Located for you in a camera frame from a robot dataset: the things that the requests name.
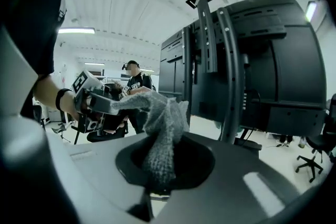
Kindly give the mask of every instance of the knit fabric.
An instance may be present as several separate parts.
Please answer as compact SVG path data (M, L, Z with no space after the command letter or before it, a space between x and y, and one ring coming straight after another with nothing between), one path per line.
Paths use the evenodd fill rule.
M177 103L176 98L166 98L155 91L138 93L111 101L111 114L119 110L140 109L148 113L144 130L157 138L146 156L142 169L150 175L156 189L164 189L175 178L174 144L183 132L189 131L186 112L188 102Z

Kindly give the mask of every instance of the wrist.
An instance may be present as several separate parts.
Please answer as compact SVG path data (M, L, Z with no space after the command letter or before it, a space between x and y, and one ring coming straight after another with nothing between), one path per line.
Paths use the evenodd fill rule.
M76 108L74 98L75 94L72 91L65 92L59 101L59 107L61 110L67 113L75 112Z

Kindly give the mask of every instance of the baseball cap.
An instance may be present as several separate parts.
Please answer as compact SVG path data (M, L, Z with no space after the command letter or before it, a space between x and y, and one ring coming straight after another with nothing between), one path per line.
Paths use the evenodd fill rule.
M130 60L128 63L125 63L123 66L122 66L122 70L124 69L127 69L127 67L130 65L130 64L134 64L134 65L137 65L139 67L139 64L134 61L134 60Z

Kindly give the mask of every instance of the metal pole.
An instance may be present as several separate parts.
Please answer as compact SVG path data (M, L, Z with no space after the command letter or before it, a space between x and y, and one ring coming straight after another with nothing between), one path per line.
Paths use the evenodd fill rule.
M204 73L217 72L217 45L212 15L207 0L196 0L202 40L202 68Z
M192 63L192 45L190 26L184 27L182 30L182 48L183 48L183 65L184 65L184 83L183 83L183 101L188 101L187 121L190 125L191 115L191 99L193 87L193 63Z
M243 109L244 76L237 38L230 15L226 8L217 10L219 24L224 37L226 69L228 79L228 101L221 141L233 144L240 124Z

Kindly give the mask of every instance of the shirt logo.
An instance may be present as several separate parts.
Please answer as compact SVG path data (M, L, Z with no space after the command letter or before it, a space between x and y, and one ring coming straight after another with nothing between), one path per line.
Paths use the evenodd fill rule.
M139 88L140 87L140 82L137 82L137 83L133 84L131 87L132 87L132 89Z

